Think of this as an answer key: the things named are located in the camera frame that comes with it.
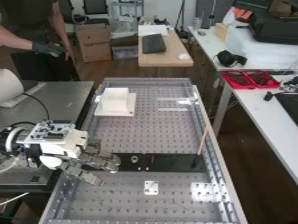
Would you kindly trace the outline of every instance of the person's arm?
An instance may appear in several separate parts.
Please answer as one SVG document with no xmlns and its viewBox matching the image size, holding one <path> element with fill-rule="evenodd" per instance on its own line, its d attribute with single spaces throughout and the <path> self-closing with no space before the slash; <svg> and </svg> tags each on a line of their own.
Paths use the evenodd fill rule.
<svg viewBox="0 0 298 224">
<path fill-rule="evenodd" d="M 0 26 L 0 45 L 22 50 L 32 50 L 32 41 L 17 37 L 9 30 Z"/>
<path fill-rule="evenodd" d="M 64 47 L 66 49 L 65 52 L 65 60 L 69 59 L 69 57 L 72 58 L 72 61 L 74 63 L 74 55 L 73 55 L 73 51 L 72 51 L 72 45 L 69 43 L 68 40 L 68 34 L 65 31 L 65 25 L 64 25 L 64 20 L 62 20 L 62 15 L 61 15 L 61 11 L 60 11 L 60 6 L 58 6 L 58 1 L 54 0 L 53 1 L 53 13 L 52 16 L 49 18 L 49 23 L 53 26 L 61 40 L 64 43 Z"/>
</svg>

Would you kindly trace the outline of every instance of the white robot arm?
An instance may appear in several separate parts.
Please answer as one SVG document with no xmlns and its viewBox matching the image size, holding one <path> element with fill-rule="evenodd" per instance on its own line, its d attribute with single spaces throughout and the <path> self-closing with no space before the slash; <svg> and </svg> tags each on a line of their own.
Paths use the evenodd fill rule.
<svg viewBox="0 0 298 224">
<path fill-rule="evenodd" d="M 61 169 L 95 186 L 103 182 L 83 167 L 115 173 L 121 164 L 115 155 L 101 150 L 99 141 L 89 139 L 87 132 L 75 130 L 69 121 L 44 121 L 32 130 L 8 127 L 0 133 L 0 149 L 13 155 L 22 152 L 29 167 L 42 164 Z"/>
</svg>

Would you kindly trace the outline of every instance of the red tray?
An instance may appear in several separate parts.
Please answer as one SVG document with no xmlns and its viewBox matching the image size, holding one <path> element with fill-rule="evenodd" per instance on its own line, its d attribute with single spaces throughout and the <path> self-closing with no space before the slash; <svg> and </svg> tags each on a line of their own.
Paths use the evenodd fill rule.
<svg viewBox="0 0 298 224">
<path fill-rule="evenodd" d="M 254 89 L 255 83 L 244 74 L 238 70 L 226 70 L 221 72 L 221 75 L 232 89 Z"/>
<path fill-rule="evenodd" d="M 262 70 L 244 70 L 244 75 L 251 79 L 259 89 L 279 88 L 279 82 Z"/>
</svg>

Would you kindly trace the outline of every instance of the perforated metal table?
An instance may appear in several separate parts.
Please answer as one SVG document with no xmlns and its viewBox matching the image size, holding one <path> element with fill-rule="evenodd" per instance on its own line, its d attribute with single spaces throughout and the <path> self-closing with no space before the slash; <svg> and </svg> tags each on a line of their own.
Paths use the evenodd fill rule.
<svg viewBox="0 0 298 224">
<path fill-rule="evenodd" d="M 93 116 L 106 87 L 137 93 L 134 117 Z M 206 125 L 189 79 L 114 78 L 98 89 L 83 129 L 113 153 L 194 158 Z M 147 164 L 133 172 L 91 171 L 105 182 L 101 188 L 62 174 L 40 224 L 247 223 L 211 128 L 201 158 L 203 169 L 195 172 L 150 171 Z M 145 195 L 147 180 L 158 182 L 158 195 Z"/>
</svg>

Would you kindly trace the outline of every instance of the black pants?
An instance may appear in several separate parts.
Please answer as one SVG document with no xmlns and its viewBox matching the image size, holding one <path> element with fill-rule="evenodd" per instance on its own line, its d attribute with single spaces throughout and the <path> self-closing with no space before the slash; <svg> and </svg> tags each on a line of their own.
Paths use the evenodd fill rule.
<svg viewBox="0 0 298 224">
<path fill-rule="evenodd" d="M 65 55 L 53 57 L 33 52 L 13 53 L 10 55 L 21 80 L 36 81 L 79 81 L 77 71 Z"/>
</svg>

